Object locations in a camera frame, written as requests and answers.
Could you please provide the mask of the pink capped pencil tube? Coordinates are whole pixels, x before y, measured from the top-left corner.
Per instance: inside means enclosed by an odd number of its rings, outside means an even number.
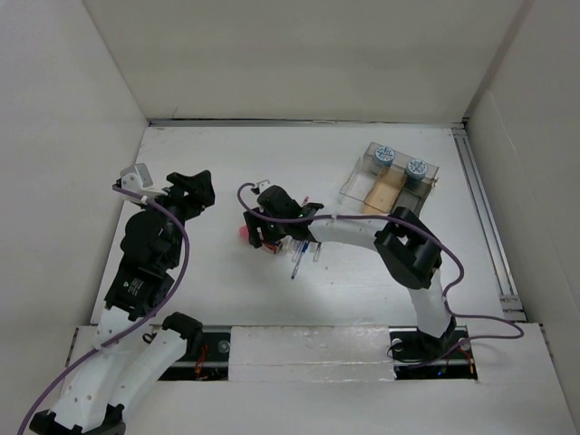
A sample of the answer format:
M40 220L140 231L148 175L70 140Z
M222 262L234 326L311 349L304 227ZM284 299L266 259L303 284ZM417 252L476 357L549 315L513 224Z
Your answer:
M242 226L239 228L238 230L239 236L245 240L246 242L249 241L250 238L250 234L249 234L249 229L247 226ZM282 246L283 243L281 241L277 241L275 243L267 243L265 241L261 241L261 248L264 248L266 250L268 250L269 252L271 252L274 255L280 254L282 251Z

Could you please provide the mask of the blue round jar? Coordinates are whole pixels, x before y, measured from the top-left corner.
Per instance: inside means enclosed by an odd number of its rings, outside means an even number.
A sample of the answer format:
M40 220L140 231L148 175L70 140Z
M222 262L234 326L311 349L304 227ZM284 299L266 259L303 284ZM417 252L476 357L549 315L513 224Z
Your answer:
M388 146L378 146L372 155L373 162L384 168L389 168L396 157L395 151Z
M405 167L405 174L409 179L421 181L425 179L428 170L429 166L424 160L411 159Z

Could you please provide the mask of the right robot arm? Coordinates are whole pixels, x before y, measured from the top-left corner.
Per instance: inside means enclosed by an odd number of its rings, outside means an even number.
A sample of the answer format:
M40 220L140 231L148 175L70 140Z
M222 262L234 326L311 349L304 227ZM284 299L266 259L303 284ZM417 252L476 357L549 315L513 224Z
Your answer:
M450 350L457 322L446 307L441 284L440 242L412 211L398 207L388 215L324 214L323 204L301 205L267 180L243 184L237 198L245 209L248 243L255 248L290 237L377 253L391 278L409 292L417 318L413 360L426 363Z

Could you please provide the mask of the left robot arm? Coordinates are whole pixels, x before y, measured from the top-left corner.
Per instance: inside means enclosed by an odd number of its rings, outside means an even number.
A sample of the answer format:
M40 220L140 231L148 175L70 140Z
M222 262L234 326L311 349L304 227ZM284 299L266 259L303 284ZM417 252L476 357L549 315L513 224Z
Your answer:
M112 188L140 208L125 225L122 257L104 298L91 349L47 387L51 392L70 377L61 398L42 411L42 394L19 432L35 434L122 434L126 417L147 389L177 360L201 351L203 325L179 312L165 318L141 355L132 354L150 320L176 293L190 256L186 223L215 203L211 173L173 172L168 186L156 189L143 164L125 169Z

